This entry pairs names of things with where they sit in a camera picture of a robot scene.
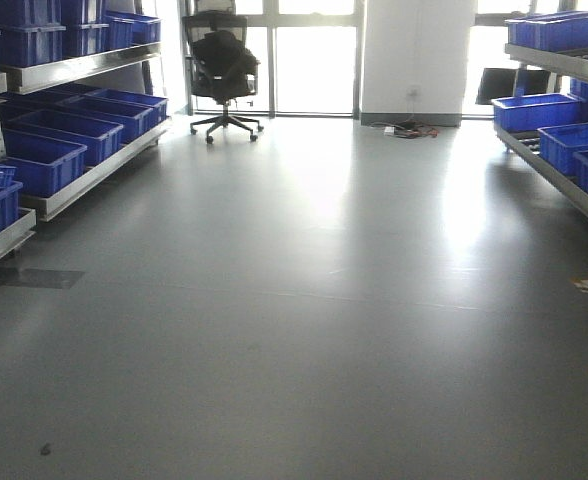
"chair backrest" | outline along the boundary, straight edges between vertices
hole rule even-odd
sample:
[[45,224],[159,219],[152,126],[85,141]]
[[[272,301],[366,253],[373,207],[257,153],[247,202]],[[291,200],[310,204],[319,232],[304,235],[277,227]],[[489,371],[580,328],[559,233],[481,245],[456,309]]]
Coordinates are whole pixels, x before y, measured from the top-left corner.
[[194,43],[212,32],[226,30],[245,45],[247,40],[247,18],[222,12],[204,12],[183,17],[187,43]]
[[224,12],[236,14],[235,0],[194,0],[194,14],[203,12]]

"glass door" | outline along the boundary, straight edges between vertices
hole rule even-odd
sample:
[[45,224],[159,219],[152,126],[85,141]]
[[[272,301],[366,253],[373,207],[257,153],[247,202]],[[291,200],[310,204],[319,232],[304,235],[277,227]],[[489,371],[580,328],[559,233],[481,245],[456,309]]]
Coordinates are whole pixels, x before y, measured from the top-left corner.
[[[236,0],[236,13],[248,17],[247,48],[260,65],[258,94],[231,111],[358,115],[361,1]],[[208,98],[194,103],[220,109]]]
[[465,116],[491,116],[491,105],[476,104],[483,72],[486,68],[516,69],[518,62],[505,53],[505,20],[535,13],[554,13],[562,0],[478,0],[476,24],[472,27],[467,61],[467,87],[463,100]]

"electrical cable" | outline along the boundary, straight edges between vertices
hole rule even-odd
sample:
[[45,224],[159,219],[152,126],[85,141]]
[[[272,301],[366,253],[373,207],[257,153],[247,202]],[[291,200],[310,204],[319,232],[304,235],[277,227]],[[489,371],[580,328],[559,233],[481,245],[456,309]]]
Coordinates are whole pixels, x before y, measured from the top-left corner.
[[432,125],[427,125],[424,123],[413,121],[411,120],[413,117],[414,115],[412,115],[408,120],[405,120],[401,123],[374,122],[370,126],[373,128],[392,127],[394,129],[393,133],[386,132],[386,135],[397,138],[436,138],[438,136],[438,134],[440,133],[438,129],[436,129]]

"white wall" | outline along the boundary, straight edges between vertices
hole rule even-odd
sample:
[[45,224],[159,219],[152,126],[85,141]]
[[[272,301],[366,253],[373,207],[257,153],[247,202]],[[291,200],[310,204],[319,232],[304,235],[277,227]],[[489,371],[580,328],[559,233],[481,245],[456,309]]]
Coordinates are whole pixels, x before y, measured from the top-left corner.
[[460,115],[475,11],[476,0],[367,0],[361,112]]

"black mesh office chair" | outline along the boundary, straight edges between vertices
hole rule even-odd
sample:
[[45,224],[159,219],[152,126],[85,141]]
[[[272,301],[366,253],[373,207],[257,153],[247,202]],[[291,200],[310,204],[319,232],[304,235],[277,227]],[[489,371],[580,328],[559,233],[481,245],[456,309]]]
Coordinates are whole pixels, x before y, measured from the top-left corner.
[[183,26],[191,51],[192,94],[213,98],[223,106],[221,115],[191,123],[191,133],[196,134],[196,125],[212,124],[206,136],[207,143],[212,143],[214,130],[235,125],[249,131],[250,140],[256,141],[258,136],[246,123],[256,123],[260,132],[260,122],[229,113],[231,100],[256,95],[258,61],[245,48],[247,18],[208,10],[183,17]]

